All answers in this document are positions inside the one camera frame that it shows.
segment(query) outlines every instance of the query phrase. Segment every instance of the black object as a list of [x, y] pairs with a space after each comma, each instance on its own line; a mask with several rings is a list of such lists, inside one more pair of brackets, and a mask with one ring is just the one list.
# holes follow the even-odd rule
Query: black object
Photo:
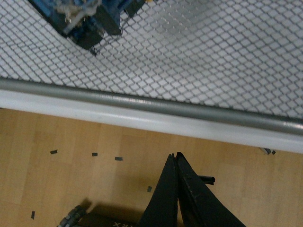
[[182, 153], [169, 155], [151, 201], [138, 227], [176, 227], [177, 197], [185, 227], [244, 227], [205, 183], [214, 177], [198, 176]]
[[169, 155], [151, 201], [137, 227], [176, 227], [178, 177], [174, 155]]
[[34, 210], [32, 211], [32, 215], [30, 216], [30, 218], [31, 218], [32, 220], [35, 219], [35, 211], [34, 211]]
[[151, 192], [151, 191], [152, 191], [152, 187], [148, 186], [147, 192]]
[[53, 154], [57, 154], [57, 153], [58, 153], [58, 150], [52, 150], [50, 153], [51, 153], [52, 155], [53, 155]]
[[115, 157], [116, 161], [123, 161], [123, 157]]

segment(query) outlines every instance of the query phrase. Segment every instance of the black plastic part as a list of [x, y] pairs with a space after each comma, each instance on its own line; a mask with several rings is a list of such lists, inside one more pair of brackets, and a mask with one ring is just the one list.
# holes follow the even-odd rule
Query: black plastic part
[[125, 11], [129, 17], [133, 17], [144, 4], [145, 0], [133, 0], [132, 3], [129, 4], [128, 7], [126, 7]]
[[32, 211], [32, 215], [31, 215], [31, 217], [30, 217], [32, 220], [34, 220], [35, 219], [35, 211], [33, 210]]
[[103, 5], [97, 8], [97, 12], [94, 15], [94, 18], [96, 18], [97, 21], [101, 22], [102, 26], [109, 35], [122, 35], [119, 26], [112, 19]]
[[214, 185], [216, 179], [213, 176], [199, 176], [205, 184]]
[[178, 216], [178, 176], [175, 157], [169, 155], [160, 179], [137, 227], [176, 227]]
[[51, 153], [52, 155], [53, 155], [53, 154], [57, 154], [57, 153], [58, 153], [58, 150], [52, 150], [50, 153]]
[[115, 157], [116, 161], [123, 161], [123, 157]]
[[193, 171], [182, 153], [176, 157], [179, 203], [185, 227], [244, 227]]

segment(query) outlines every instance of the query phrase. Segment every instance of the black debris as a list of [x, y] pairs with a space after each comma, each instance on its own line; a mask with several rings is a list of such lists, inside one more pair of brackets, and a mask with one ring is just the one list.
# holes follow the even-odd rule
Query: black debris
[[32, 211], [32, 216], [30, 217], [32, 220], [34, 220], [35, 219], [35, 212], [34, 211]]
[[123, 157], [115, 157], [116, 161], [123, 161]]
[[58, 153], [58, 150], [52, 150], [50, 153], [51, 153], [52, 155], [53, 155], [53, 154], [57, 154], [57, 153]]

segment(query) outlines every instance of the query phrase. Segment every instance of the diamond mesh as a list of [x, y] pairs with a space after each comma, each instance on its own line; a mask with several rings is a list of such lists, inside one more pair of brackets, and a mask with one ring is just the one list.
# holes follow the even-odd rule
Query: diamond mesh
[[300, 0], [159, 0], [95, 53], [0, 3], [0, 76], [303, 118]]

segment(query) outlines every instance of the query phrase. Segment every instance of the metal mesh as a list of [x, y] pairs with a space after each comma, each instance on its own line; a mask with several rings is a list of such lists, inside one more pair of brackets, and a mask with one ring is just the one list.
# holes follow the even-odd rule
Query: metal mesh
[[300, 0], [160, 0], [98, 55], [1, 1], [0, 76], [303, 118]]

